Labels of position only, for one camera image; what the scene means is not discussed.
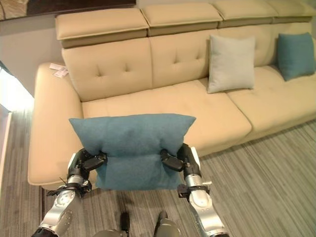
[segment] gray striped carpet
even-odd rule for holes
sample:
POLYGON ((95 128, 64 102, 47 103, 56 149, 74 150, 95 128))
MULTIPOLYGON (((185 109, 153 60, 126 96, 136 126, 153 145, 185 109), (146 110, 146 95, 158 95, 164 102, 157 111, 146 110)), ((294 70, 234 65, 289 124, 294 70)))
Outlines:
MULTIPOLYGON (((53 198, 27 184, 30 112, 12 117, 0 203, 0 236, 27 237, 53 198)), ((201 159, 214 205, 233 237, 316 236, 316 120, 201 159)), ((128 210, 131 237, 150 237, 165 209, 183 237, 198 237, 188 204, 176 191, 87 194, 66 237, 117 229, 128 210)))

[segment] blue pillow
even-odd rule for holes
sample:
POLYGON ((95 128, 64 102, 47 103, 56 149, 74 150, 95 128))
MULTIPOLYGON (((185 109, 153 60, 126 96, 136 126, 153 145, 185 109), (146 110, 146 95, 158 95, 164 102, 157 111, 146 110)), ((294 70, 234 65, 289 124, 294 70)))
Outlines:
POLYGON ((285 80, 313 74, 315 72, 315 58, 311 34, 279 34, 277 61, 285 80))
POLYGON ((195 117, 147 114, 69 119, 84 148, 108 154, 97 169, 96 186, 113 190, 176 189, 179 173, 165 167, 161 149, 176 155, 195 117))

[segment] sofa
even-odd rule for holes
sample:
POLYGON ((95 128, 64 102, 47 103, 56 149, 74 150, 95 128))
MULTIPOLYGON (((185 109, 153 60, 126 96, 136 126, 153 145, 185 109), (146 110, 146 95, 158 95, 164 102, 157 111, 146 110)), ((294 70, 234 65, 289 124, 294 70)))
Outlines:
POLYGON ((184 142, 201 158, 315 119, 316 75, 284 81, 276 66, 279 33, 311 33, 314 15, 297 1, 221 0, 57 16, 55 63, 69 74, 38 68, 28 182, 54 190, 66 179, 82 148, 69 118, 194 116, 184 142), (207 93, 210 35, 255 36, 253 89, 207 93))

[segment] wall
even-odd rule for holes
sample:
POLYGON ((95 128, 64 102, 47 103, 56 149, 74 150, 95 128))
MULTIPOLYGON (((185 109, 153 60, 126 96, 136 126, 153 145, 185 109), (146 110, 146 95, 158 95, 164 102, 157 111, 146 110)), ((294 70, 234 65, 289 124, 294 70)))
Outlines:
MULTIPOLYGON (((208 0, 137 0, 149 4, 208 0)), ((315 4, 315 0, 305 0, 315 4)), ((313 35, 316 38, 316 19, 313 35)), ((43 62, 62 62, 61 44, 56 39, 54 16, 45 15, 0 22, 0 60, 33 95, 37 67, 43 62)))

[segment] tufted button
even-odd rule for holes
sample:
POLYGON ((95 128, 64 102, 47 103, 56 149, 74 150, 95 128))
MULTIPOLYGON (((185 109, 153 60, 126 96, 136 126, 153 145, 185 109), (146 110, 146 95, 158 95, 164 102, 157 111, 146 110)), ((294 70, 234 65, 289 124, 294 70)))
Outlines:
POLYGON ((130 71, 130 69, 129 69, 127 63, 126 63, 126 64, 125 64, 125 72, 129 72, 129 71, 130 71))

